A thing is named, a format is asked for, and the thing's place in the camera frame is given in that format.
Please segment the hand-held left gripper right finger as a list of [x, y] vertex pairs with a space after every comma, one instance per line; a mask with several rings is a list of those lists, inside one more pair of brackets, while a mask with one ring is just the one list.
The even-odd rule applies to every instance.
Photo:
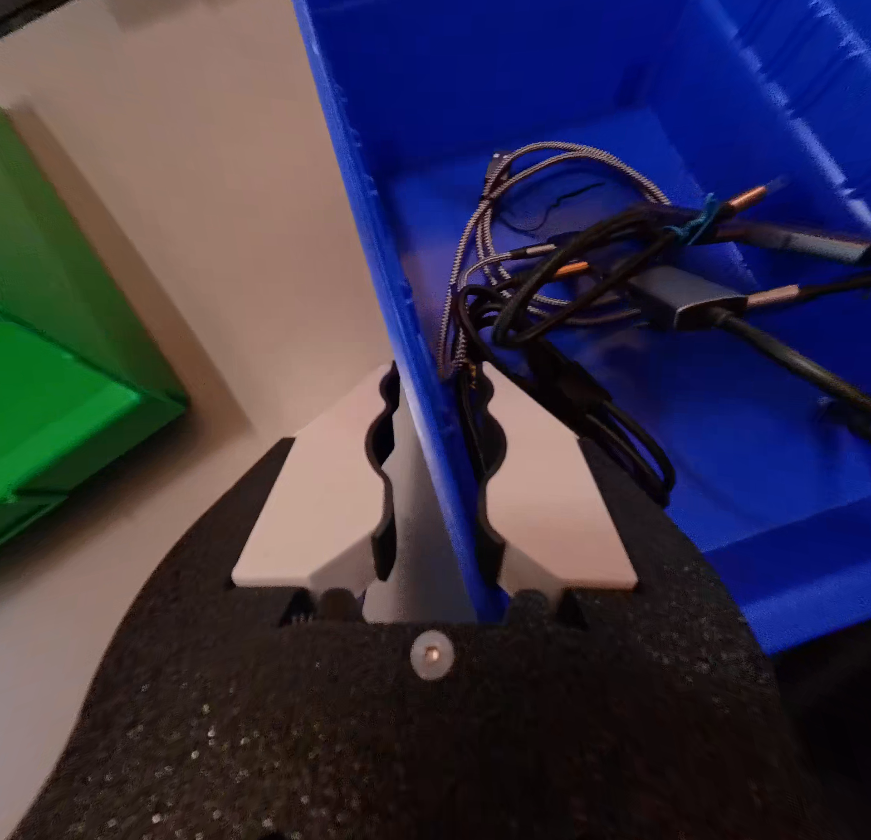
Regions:
[[506, 594], [632, 591], [637, 573], [577, 435], [484, 363], [495, 462], [478, 501], [482, 571]]

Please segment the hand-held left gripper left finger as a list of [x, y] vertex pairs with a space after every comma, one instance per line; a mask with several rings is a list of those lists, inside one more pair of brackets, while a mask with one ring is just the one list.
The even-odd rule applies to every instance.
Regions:
[[267, 496], [234, 569], [237, 587], [364, 592], [396, 563], [395, 363], [375, 368], [305, 426]]

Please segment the black cable yellow tie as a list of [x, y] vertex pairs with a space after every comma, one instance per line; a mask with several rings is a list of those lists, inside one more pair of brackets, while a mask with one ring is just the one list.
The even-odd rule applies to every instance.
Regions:
[[[629, 295], [627, 283], [622, 288]], [[631, 300], [635, 304], [632, 309], [583, 317], [582, 321], [589, 325], [636, 317], [647, 321], [637, 303]], [[484, 394], [481, 392], [483, 383], [474, 377], [483, 369], [483, 363], [489, 362], [579, 437], [596, 442], [649, 497], [664, 508], [670, 501], [677, 478], [674, 466], [650, 433], [614, 404], [611, 394], [589, 372], [547, 339], [539, 337], [525, 346], [530, 375], [524, 377], [512, 371], [496, 355], [491, 339], [482, 337], [481, 331], [493, 327], [506, 303], [503, 292], [495, 286], [466, 284], [457, 293], [452, 306], [453, 317], [459, 330], [465, 333], [470, 347], [472, 367], [462, 370], [457, 397], [463, 412], [466, 443], [476, 456], [477, 478], [482, 479], [485, 468], [494, 464], [486, 447], [495, 441], [495, 429], [484, 429], [484, 417], [475, 413], [484, 403]]]

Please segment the green plastic bin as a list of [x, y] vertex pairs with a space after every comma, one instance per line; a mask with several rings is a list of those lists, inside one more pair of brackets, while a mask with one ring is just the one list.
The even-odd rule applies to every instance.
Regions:
[[3, 110], [1, 543], [188, 407], [180, 379]]

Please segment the black cable blue tie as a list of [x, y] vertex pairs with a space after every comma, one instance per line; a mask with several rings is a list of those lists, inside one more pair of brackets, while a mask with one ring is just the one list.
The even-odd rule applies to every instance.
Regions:
[[[604, 219], [564, 241], [551, 258], [531, 272], [528, 279], [509, 298], [495, 319], [491, 340], [495, 346], [519, 349], [565, 325], [577, 313], [613, 290], [622, 288], [630, 278], [646, 269], [654, 260], [676, 249], [709, 244], [720, 225], [760, 203], [778, 191], [779, 181], [753, 187], [723, 202], [710, 194], [701, 209], [682, 209], [674, 205], [638, 203]], [[626, 258], [591, 290], [568, 302], [548, 318], [526, 325], [528, 307], [546, 284], [551, 283], [564, 265], [617, 243], [639, 243], [641, 248]]]

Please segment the blue plastic bin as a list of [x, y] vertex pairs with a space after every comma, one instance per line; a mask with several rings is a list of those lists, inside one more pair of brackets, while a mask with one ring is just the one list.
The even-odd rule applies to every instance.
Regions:
[[[434, 351], [486, 156], [611, 152], [675, 203], [869, 235], [869, 0], [292, 0], [387, 333], [477, 614], [475, 485]], [[768, 654], [869, 620], [869, 443], [722, 332], [557, 342], [677, 467], [670, 517]]]

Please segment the grey desk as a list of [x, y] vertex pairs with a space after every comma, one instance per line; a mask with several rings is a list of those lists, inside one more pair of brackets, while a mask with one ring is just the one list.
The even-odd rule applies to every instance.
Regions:
[[291, 0], [75, 0], [2, 105], [191, 397], [2, 557], [2, 838], [169, 551], [393, 356]]

